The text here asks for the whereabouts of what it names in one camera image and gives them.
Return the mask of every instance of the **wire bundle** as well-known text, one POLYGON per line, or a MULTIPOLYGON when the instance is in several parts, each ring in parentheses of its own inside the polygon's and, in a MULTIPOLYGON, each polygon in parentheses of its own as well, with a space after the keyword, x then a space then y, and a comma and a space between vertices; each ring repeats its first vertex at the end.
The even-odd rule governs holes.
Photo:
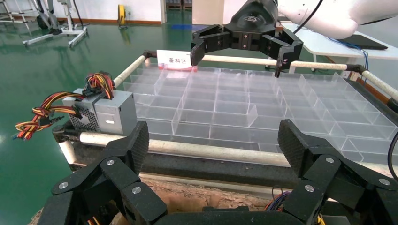
POLYGON ((110 74, 106 73, 95 73, 90 74, 86 77, 86 86, 84 87, 83 95, 89 97, 104 91, 108 99, 113 99, 112 90, 114 83, 110 77, 110 74))
POLYGON ((329 38, 329 39, 334 41, 334 42, 337 42, 339 44, 345 45, 345 46, 347 46, 349 48, 355 48, 355 49, 360 50, 363 53, 363 55, 365 56, 365 66, 364 67, 365 67, 366 70, 369 70, 369 61, 368 61, 368 53, 367 53, 367 51, 363 50, 358 45, 353 45, 353 44, 350 44, 350 43, 347 43, 347 42, 342 42, 342 41, 335 40, 335 39, 332 39, 332 38, 329 38))
MULTIPOLYGON (((272 187, 272 200, 268 203, 268 205, 266 205, 266 207, 264 208, 264 211, 282 211, 281 207, 283 205, 283 202, 290 195, 289 191, 283 192, 283 190, 281 188, 281 192, 282 193, 280 193, 279 195, 277 195, 275 197, 274 196, 274 188, 275 187, 272 187)), ((318 215, 317 224, 318 225, 326 225, 325 222, 323 221, 323 218, 322 218, 321 214, 318 215)))
POLYGON ((33 133, 41 131, 63 118, 56 117, 50 120, 50 117, 54 112, 64 112, 77 115, 78 112, 76 112, 72 107, 62 105, 51 106, 55 101, 66 97, 74 97, 80 100, 84 99, 84 96, 81 94, 66 91, 56 92, 48 96, 40 107, 35 107, 32 109, 35 116, 31 121, 21 122, 15 125, 15 128, 19 131, 19 133, 16 134, 13 139, 22 138, 24 140, 29 140, 32 138, 33 133))
POLYGON ((88 221, 87 221, 87 224, 88 225, 100 225, 100 223, 98 222, 98 220, 95 218, 95 217, 92 217, 92 219, 95 221, 95 223, 91 220, 91 219, 89 219, 88 221))
POLYGON ((289 196, 290 192, 285 191, 276 196, 276 198, 272 199, 268 205, 264 208, 264 211, 280 211, 280 207, 282 206, 283 202, 289 196))

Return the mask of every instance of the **silver metal box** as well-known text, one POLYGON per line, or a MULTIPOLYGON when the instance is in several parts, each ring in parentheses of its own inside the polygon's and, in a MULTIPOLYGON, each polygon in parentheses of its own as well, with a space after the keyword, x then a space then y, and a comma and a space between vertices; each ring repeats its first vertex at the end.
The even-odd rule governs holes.
MULTIPOLYGON (((81 94, 79 88, 74 93, 81 94)), ((69 115, 77 130, 94 131, 105 134, 129 135, 137 123, 133 93, 113 90, 112 100, 103 98, 105 94, 86 97, 82 101, 67 97, 62 100, 66 106, 75 106, 82 118, 69 115)))

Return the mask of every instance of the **yellow object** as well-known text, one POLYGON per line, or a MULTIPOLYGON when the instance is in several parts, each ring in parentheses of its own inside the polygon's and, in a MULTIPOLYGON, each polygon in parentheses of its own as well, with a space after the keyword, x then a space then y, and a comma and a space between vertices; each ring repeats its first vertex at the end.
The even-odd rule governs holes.
POLYGON ((126 10, 124 9, 124 5, 118 5, 117 10, 117 23, 119 26, 123 26, 126 19, 126 10))
POLYGON ((323 219, 320 216, 318 216, 318 224, 319 225, 326 225, 325 222, 323 221, 323 219))

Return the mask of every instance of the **wheeled base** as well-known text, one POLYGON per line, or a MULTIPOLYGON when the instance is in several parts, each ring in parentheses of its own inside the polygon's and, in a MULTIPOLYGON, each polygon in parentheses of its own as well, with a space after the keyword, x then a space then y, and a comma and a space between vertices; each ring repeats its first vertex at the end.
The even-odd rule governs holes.
POLYGON ((87 28, 83 28, 83 30, 67 30, 65 28, 62 28, 62 33, 59 35, 53 35, 53 34, 47 34, 47 35, 43 35, 41 37, 37 37, 31 40, 27 40, 27 41, 23 41, 22 44, 24 44, 25 46, 34 44, 36 42, 51 38, 51 37, 61 37, 64 35, 77 35, 73 40, 68 42, 68 45, 70 48, 72 48, 73 46, 75 46, 76 43, 78 43, 85 35, 87 34, 87 28))

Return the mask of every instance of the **laptop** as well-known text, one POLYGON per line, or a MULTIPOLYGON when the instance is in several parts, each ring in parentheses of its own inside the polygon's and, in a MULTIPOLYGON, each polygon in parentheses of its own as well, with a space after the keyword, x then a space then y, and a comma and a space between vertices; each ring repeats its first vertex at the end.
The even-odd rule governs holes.
POLYGON ((339 41, 359 46, 362 49, 385 50, 388 48, 387 46, 384 46, 359 34, 354 34, 350 37, 340 39, 339 41))

